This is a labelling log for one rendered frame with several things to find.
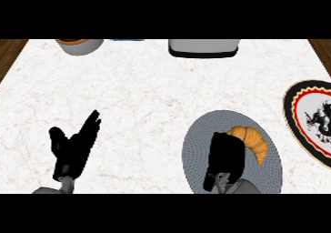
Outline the white and black appliance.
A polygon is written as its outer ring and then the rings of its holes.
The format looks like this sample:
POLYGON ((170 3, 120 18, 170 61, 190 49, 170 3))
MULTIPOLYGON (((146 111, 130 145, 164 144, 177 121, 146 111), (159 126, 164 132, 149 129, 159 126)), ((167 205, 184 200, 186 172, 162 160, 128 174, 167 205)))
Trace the white and black appliance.
POLYGON ((238 52, 239 39, 170 39, 168 52, 183 58, 224 58, 238 52))

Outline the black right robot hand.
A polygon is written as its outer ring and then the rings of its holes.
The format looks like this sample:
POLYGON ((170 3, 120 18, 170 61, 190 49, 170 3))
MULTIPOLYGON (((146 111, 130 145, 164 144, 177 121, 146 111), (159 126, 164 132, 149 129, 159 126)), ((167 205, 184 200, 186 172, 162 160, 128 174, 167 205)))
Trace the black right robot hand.
POLYGON ((242 177, 245 169, 245 143, 227 133, 215 132, 211 138, 208 168, 202 189, 211 191, 218 173, 229 173, 227 184, 232 185, 242 177))

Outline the grey round placemat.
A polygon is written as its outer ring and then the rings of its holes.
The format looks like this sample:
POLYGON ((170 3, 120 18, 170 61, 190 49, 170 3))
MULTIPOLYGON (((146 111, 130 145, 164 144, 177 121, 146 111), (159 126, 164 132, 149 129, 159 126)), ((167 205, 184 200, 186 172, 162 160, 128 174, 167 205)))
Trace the grey round placemat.
POLYGON ((251 150, 245 149, 246 157, 242 179, 254 184, 263 194, 279 194, 282 187, 282 166, 274 143, 257 122, 248 116, 230 110, 215 110, 205 113, 187 129, 182 161, 190 190, 195 194, 207 194, 207 191, 202 189, 202 182, 208 167, 211 137, 215 132, 227 132, 235 126, 255 128, 267 143, 266 158, 260 165, 257 164, 251 150))

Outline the orange sweet potato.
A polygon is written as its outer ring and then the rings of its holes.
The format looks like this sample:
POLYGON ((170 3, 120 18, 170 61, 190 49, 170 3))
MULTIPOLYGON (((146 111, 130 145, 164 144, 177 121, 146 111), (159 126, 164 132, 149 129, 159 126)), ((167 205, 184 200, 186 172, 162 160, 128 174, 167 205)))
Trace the orange sweet potato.
POLYGON ((235 126, 227 131, 227 134, 243 141, 245 147, 252 152, 257 164, 260 165, 267 156, 267 142, 263 139, 260 131, 254 127, 235 126))

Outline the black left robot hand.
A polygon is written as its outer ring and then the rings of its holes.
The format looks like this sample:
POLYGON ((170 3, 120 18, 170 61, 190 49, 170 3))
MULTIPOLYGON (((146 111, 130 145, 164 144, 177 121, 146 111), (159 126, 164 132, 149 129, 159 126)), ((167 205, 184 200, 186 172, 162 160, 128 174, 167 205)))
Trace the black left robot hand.
POLYGON ((80 131, 67 137, 59 127, 49 129, 52 152, 55 155, 53 180, 61 177, 77 179, 89 158, 90 150, 96 142, 100 119, 95 110, 84 120, 80 131))

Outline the dragon print plate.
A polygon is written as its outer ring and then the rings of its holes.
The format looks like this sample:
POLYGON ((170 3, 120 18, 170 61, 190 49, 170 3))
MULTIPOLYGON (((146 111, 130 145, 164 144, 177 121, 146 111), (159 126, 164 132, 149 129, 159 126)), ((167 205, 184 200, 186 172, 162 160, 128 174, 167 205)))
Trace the dragon print plate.
POLYGON ((308 154, 331 168, 331 83, 295 83, 283 96, 283 117, 295 140, 308 154))

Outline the grey pot with orange rim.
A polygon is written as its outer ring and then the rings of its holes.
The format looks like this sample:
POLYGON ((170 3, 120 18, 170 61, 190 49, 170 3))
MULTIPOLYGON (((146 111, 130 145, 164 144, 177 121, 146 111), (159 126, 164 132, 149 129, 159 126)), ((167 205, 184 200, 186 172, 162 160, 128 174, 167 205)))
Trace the grey pot with orange rim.
POLYGON ((67 54, 72 56, 84 56, 97 50, 103 40, 102 39, 56 39, 56 43, 61 46, 67 54))

